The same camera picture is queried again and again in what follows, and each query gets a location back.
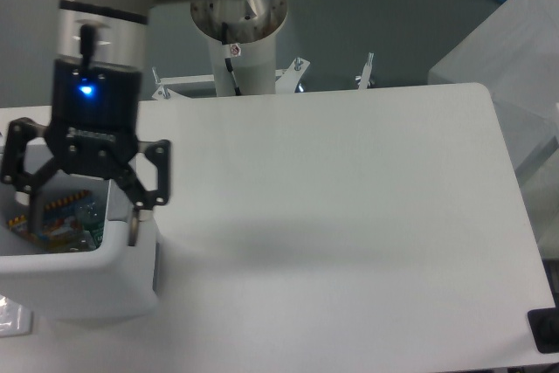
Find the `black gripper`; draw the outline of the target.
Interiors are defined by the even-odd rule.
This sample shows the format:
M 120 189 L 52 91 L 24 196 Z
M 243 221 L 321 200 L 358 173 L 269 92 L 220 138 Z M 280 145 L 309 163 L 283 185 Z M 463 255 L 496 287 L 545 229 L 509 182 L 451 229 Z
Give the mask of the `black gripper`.
M 139 142 L 136 136 L 142 73 L 97 64 L 84 69 L 77 59 L 56 59 L 52 117 L 43 126 L 30 118 L 10 122 L 3 146 L 1 182 L 12 185 L 28 207 L 28 232 L 40 233 L 42 188 L 61 169 L 69 175 L 114 179 L 130 202 L 128 245 L 140 226 L 171 196 L 171 142 Z M 27 145 L 45 138 L 52 158 L 31 173 Z

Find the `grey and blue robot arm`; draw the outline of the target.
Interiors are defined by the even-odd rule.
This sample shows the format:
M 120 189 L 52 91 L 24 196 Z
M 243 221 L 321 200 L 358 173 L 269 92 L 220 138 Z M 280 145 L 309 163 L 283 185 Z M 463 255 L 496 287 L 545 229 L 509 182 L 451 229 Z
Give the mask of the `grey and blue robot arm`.
M 2 182 L 26 200 L 30 233 L 43 230 L 39 197 L 60 172 L 114 181 L 134 219 L 169 202 L 171 144 L 139 140 L 136 123 L 149 12 L 191 1 L 59 0 L 51 119 L 12 121 L 1 163 Z

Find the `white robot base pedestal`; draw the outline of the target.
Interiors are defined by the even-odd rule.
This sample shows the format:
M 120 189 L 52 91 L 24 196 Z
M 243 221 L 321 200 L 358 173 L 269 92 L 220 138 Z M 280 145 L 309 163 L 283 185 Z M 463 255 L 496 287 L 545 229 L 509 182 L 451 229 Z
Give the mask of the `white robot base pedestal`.
M 201 0 L 190 4 L 193 23 L 204 36 L 213 63 L 219 55 L 246 64 L 274 61 L 276 37 L 287 17 L 287 0 Z

